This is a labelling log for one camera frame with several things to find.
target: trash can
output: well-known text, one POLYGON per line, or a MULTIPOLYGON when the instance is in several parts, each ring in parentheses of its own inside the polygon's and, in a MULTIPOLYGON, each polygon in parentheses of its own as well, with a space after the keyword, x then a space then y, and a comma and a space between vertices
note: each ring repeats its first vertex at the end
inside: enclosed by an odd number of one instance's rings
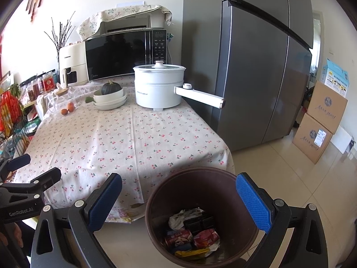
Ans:
POLYGON ((251 247, 258 228, 236 191, 236 175, 211 167, 194 167, 166 178, 151 194, 145 223, 158 251, 187 268, 217 268, 237 261, 251 247), (200 260, 184 260, 165 247, 164 233, 170 216, 199 207, 211 214, 220 236, 220 247, 200 260))

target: screw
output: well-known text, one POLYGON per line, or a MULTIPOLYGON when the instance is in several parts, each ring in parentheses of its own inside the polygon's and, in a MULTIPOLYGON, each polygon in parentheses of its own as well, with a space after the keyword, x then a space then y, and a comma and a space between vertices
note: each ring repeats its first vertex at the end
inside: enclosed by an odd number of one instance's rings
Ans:
POLYGON ((284 201, 282 199, 276 199, 275 200, 275 204, 278 206, 278 207, 282 207, 284 205, 284 201))
POLYGON ((316 210, 316 205, 314 205, 314 204, 309 204, 309 209, 311 209, 311 210, 316 210))
POLYGON ((76 206, 76 207, 81 207, 82 205, 84 205, 84 201, 83 200, 77 200, 75 203, 74 203, 74 205, 76 206))
POLYGON ((51 206, 50 205, 45 205, 43 207, 43 211, 49 211, 51 209, 51 206))

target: human hand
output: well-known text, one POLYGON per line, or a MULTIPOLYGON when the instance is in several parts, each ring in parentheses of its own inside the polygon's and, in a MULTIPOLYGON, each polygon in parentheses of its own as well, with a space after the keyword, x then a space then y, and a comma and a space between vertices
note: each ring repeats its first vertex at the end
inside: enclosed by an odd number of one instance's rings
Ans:
MULTIPOLYGON (((24 243, 22 241, 22 232, 19 226, 15 223, 15 228, 14 228, 14 237, 17 241, 17 244, 20 246, 20 248, 24 247, 24 243)), ((7 246, 8 245, 8 239, 6 239, 5 235, 0 232, 0 240, 1 242, 7 246)))

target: microwave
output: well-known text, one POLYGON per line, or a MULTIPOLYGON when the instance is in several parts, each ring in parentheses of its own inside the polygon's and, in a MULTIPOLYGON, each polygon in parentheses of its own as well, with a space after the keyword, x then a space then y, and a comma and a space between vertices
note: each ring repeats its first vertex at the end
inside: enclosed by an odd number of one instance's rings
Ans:
POLYGON ((109 32, 85 41, 89 81, 134 74, 133 67, 166 63, 165 29, 109 32))

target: stack of bowls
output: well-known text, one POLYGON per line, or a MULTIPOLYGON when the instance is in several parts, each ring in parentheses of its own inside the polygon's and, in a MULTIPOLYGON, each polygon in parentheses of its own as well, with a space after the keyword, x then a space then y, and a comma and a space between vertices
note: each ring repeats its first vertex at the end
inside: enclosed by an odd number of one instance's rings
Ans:
POLYGON ((121 89, 111 94, 102 95, 101 90, 97 90, 93 94, 94 106, 99 110, 112 110, 124 105, 127 99, 127 94, 121 89))

